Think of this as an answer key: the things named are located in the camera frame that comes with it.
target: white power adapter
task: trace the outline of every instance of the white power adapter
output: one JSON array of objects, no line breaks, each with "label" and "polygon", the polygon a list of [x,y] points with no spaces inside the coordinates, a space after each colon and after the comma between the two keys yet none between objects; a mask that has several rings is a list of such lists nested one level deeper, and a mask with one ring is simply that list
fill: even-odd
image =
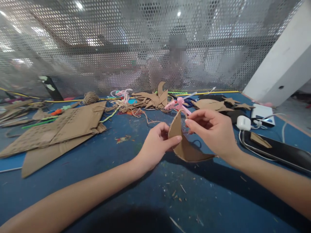
[{"label": "white power adapter", "polygon": [[250,131],[251,121],[249,118],[245,116],[238,116],[237,121],[236,121],[236,126],[239,128],[239,130]]}]

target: table surface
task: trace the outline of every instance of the table surface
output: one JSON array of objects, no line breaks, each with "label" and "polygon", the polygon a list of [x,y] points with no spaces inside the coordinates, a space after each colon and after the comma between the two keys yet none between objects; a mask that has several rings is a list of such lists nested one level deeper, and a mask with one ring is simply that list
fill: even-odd
[{"label": "table surface", "polygon": [[[224,95],[252,105],[240,93]],[[54,104],[50,109],[63,105]],[[176,114],[146,113],[151,120],[167,124]],[[281,141],[284,121],[275,117],[275,122],[275,127],[256,133]],[[21,170],[0,173],[0,225],[59,189],[131,160],[151,129],[144,116],[115,115],[105,125],[108,131],[95,135],[26,179],[21,178]],[[0,129],[0,150],[15,140],[5,137],[7,130]],[[115,139],[126,135],[131,136],[130,140],[116,143]],[[240,144],[237,129],[235,136]],[[186,137],[210,153],[197,135]],[[310,137],[291,125],[285,128],[285,142],[311,152]],[[173,199],[175,191],[182,202]],[[301,232],[311,227],[306,218],[222,159],[195,164],[167,153],[152,172],[85,214],[65,232],[180,232],[170,216],[187,233]]]}]

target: perforated metal panel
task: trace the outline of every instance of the perforated metal panel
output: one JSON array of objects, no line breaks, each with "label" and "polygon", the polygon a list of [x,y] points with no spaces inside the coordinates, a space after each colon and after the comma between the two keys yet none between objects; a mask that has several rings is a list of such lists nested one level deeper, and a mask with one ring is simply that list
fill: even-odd
[{"label": "perforated metal panel", "polygon": [[299,0],[0,0],[0,82],[63,97],[166,81],[175,91],[242,91]]}]

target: twine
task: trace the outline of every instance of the twine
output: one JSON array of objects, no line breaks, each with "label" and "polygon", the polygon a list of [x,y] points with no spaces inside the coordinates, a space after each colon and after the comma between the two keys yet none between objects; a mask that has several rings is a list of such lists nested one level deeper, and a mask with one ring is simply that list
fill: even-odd
[{"label": "twine", "polygon": [[84,105],[90,105],[96,103],[97,101],[99,101],[98,95],[96,95],[95,92],[88,92],[84,94],[84,99],[82,100],[82,103]]}]

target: ceiling light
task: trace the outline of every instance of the ceiling light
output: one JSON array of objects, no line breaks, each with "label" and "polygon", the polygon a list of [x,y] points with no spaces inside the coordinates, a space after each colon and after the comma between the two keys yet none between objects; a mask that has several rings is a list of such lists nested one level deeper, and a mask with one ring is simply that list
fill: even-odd
[{"label": "ceiling light", "polygon": [[79,2],[75,2],[76,4],[77,4],[77,7],[80,9],[80,10],[82,10],[83,9],[83,6],[82,6],[82,4],[81,3],[79,3]]}]

